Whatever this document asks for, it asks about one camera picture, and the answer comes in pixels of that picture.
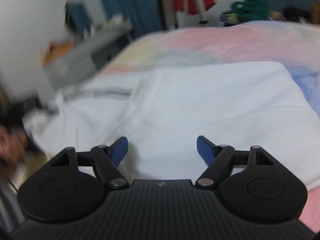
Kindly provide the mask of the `blurred person hand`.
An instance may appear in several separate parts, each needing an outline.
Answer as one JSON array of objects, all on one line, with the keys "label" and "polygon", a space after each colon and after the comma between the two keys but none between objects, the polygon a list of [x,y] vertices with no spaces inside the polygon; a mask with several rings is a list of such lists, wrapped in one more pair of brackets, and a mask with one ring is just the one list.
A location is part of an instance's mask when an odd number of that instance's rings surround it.
[{"label": "blurred person hand", "polygon": [[23,130],[14,134],[1,125],[1,158],[6,161],[7,166],[1,171],[1,180],[12,176],[25,154],[28,146],[27,137]]}]

